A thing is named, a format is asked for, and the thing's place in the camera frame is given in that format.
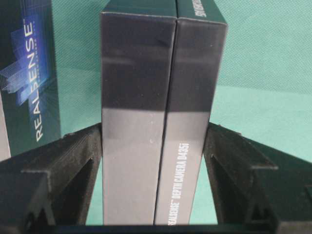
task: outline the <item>teal background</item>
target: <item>teal background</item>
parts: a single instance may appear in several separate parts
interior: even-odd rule
[[[99,13],[53,0],[62,134],[100,122]],[[312,161],[312,1],[216,0],[229,24],[211,122]],[[101,170],[87,224],[102,224]],[[191,223],[216,223],[202,163]]]

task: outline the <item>green cloth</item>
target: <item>green cloth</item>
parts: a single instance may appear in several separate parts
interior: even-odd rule
[[[62,134],[101,121],[99,13],[53,0]],[[229,24],[211,122],[312,161],[310,0],[216,0]],[[102,224],[101,170],[87,223]],[[204,161],[191,223],[216,223]]]

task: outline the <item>black box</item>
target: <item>black box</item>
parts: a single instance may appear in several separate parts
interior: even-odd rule
[[[105,225],[152,225],[176,30],[174,0],[101,13]]]
[[[213,0],[111,0],[101,25],[104,224],[187,224],[227,24]]]
[[[51,0],[0,1],[0,160],[60,138]]]
[[[227,24],[213,0],[177,0],[155,224],[188,224]]]

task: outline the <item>box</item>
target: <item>box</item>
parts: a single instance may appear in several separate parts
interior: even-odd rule
[[[213,0],[111,0],[101,25],[104,224],[188,224],[227,24]]]
[[[175,0],[101,13],[104,225],[154,222],[175,30]]]
[[[60,138],[50,0],[0,1],[0,160]]]
[[[227,24],[213,0],[177,0],[156,225],[189,223]]]

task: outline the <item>box spine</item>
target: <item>box spine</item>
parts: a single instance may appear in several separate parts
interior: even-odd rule
[[[152,225],[176,17],[102,13],[105,225]]]
[[[177,21],[156,225],[189,223],[227,25]]]

